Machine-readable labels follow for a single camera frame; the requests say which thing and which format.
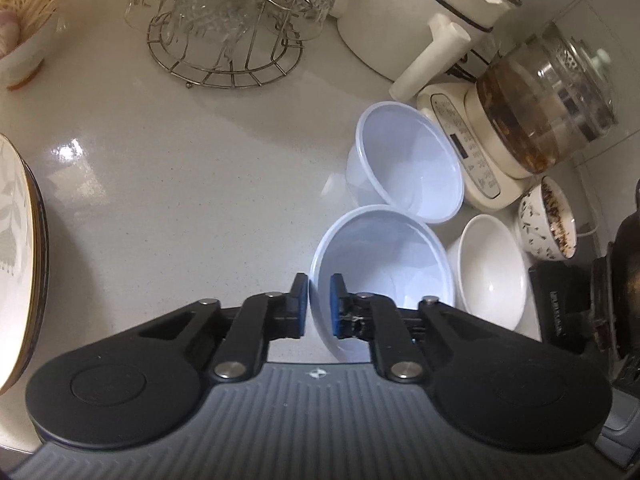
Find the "translucent plastic bowl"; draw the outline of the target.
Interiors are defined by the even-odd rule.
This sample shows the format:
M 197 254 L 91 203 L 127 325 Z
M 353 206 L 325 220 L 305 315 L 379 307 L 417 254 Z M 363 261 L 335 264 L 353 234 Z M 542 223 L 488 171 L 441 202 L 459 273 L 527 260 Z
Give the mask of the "translucent plastic bowl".
M 309 302 L 314 325 L 338 362 L 368 362 L 368 345 L 333 335 L 330 278 L 341 274 L 347 290 L 390 297 L 414 310 L 425 296 L 454 305 L 454 276 L 436 234 L 413 216 L 390 206 L 359 207 L 323 235 L 310 267 Z
M 361 114 L 345 179 L 358 205 L 388 205 L 427 224 L 451 220 L 463 203 L 454 148 L 438 125 L 397 102 L 378 102 Z

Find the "white ceramic bowl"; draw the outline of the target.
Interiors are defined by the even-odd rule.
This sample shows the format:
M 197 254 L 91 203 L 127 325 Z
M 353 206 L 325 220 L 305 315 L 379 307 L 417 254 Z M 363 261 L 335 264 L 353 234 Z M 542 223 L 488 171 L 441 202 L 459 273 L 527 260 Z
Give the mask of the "white ceramic bowl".
M 448 247 L 447 257 L 454 274 L 454 306 L 515 330 L 527 285 L 524 261 L 509 229 L 489 214 L 478 214 Z

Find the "leaf pattern plate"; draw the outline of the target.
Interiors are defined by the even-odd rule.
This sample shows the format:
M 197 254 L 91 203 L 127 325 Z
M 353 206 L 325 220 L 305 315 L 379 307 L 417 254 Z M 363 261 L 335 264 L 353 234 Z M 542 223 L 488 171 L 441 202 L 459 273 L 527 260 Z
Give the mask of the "leaf pattern plate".
M 21 378 L 35 352 L 49 289 L 49 229 L 32 170 L 1 138 L 1 391 Z

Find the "black induction cooktop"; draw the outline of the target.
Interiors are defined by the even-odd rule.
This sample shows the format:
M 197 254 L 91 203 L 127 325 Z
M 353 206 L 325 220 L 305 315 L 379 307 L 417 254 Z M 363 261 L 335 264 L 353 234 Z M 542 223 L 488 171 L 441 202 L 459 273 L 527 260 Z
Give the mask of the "black induction cooktop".
M 541 261 L 528 270 L 541 340 L 567 352 L 616 352 L 615 315 L 605 261 L 590 269 Z

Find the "dark wok pan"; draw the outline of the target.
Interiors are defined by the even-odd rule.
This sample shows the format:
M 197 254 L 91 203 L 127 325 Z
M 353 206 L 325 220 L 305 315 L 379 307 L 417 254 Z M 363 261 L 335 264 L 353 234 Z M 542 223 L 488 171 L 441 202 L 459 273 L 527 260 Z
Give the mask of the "dark wok pan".
M 623 220 L 591 268 L 593 337 L 610 357 L 616 388 L 639 394 L 639 213 Z

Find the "patterned bowl with tea leaves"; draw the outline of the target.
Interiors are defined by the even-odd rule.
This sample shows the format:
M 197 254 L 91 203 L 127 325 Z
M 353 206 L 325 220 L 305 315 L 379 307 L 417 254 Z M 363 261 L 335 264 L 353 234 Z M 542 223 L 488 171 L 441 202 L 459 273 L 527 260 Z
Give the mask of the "patterned bowl with tea leaves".
M 577 248 L 575 217 L 562 188 L 548 176 L 523 195 L 516 214 L 522 248 L 541 261 L 563 261 Z

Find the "glass kettle on base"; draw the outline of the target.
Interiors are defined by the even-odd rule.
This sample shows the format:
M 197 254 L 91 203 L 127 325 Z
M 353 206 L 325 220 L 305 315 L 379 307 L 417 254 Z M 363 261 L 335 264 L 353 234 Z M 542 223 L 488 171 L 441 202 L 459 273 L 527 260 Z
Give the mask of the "glass kettle on base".
M 503 210 L 533 180 L 605 136 L 617 122 L 611 65 L 608 52 L 550 24 L 472 84 L 425 87 L 416 104 L 458 155 L 465 203 Z

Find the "white electric cooking pot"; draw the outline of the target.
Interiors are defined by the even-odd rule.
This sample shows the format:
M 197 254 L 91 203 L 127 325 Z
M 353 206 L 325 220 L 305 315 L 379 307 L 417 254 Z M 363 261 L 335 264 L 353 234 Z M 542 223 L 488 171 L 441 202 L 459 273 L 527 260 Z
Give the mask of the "white electric cooking pot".
M 335 0 L 330 15 L 357 58 L 413 99 L 460 61 L 521 0 Z

